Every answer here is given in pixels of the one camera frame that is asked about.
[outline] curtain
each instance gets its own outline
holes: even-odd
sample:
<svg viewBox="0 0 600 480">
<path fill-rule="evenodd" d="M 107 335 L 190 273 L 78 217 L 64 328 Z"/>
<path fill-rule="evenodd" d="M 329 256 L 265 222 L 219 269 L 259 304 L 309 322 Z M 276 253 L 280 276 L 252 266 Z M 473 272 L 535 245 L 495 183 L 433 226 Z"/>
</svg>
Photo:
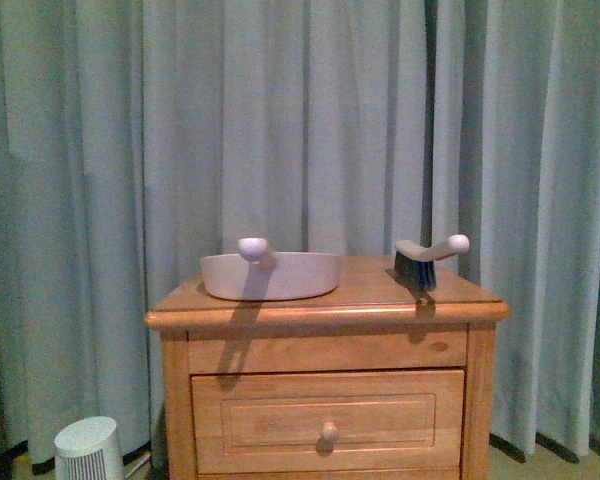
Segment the curtain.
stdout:
<svg viewBox="0 0 600 480">
<path fill-rule="evenodd" d="M 106 414 L 158 449 L 143 308 L 240 237 L 457 232 L 446 265 L 511 305 L 493 433 L 600 440 L 600 3 L 57 5 L 0 2 L 5 445 Z"/>
<path fill-rule="evenodd" d="M 148 441 L 139 2 L 0 2 L 0 450 Z"/>
</svg>

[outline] nightstand leg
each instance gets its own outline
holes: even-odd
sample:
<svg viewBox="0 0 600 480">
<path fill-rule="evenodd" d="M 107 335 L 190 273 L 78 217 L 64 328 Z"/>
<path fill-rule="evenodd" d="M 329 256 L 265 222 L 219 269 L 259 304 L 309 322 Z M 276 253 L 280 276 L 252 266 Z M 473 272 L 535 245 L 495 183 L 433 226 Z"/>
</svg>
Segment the nightstand leg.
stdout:
<svg viewBox="0 0 600 480">
<path fill-rule="evenodd" d="M 494 323 L 469 324 L 465 379 L 462 480 L 486 480 L 493 385 Z"/>
<path fill-rule="evenodd" d="M 161 333 L 169 478 L 195 480 L 196 456 L 187 333 Z"/>
</svg>

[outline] brush handle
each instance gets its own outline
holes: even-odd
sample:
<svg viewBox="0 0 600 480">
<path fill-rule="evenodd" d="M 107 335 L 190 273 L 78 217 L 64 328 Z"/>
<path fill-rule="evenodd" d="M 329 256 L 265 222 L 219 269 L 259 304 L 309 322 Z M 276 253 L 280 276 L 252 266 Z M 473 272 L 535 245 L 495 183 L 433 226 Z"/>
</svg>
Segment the brush handle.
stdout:
<svg viewBox="0 0 600 480">
<path fill-rule="evenodd" d="M 266 238 L 241 238 L 238 252 L 247 262 L 265 270 L 276 266 L 276 254 Z"/>
<path fill-rule="evenodd" d="M 433 247 L 425 248 L 409 240 L 400 240 L 395 243 L 398 250 L 405 257 L 416 262 L 432 262 L 443 260 L 453 255 L 467 253 L 469 250 L 469 239 L 464 235 L 452 235 L 444 242 Z"/>
</svg>

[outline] brush bristles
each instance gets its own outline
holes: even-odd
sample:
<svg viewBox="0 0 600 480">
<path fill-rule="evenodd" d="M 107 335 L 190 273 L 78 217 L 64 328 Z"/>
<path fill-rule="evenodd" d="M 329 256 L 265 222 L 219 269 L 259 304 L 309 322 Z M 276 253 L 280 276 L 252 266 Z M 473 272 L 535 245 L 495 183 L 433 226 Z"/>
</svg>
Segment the brush bristles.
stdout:
<svg viewBox="0 0 600 480">
<path fill-rule="evenodd" d="M 394 268 L 396 273 L 411 285 L 417 285 L 424 291 L 435 290 L 436 271 L 431 262 L 418 262 L 396 252 Z"/>
</svg>

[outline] wooden furniture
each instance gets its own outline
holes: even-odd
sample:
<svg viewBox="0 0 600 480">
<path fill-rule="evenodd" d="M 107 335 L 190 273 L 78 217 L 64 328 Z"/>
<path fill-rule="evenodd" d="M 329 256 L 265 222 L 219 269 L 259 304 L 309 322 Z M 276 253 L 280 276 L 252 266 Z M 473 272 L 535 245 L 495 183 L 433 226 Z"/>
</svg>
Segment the wooden furniture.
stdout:
<svg viewBox="0 0 600 480">
<path fill-rule="evenodd" d="M 146 316 L 161 330 L 171 478 L 486 479 L 509 309 L 437 275 L 424 293 L 369 256 L 303 300 L 220 300 L 199 274 L 178 287 Z"/>
</svg>

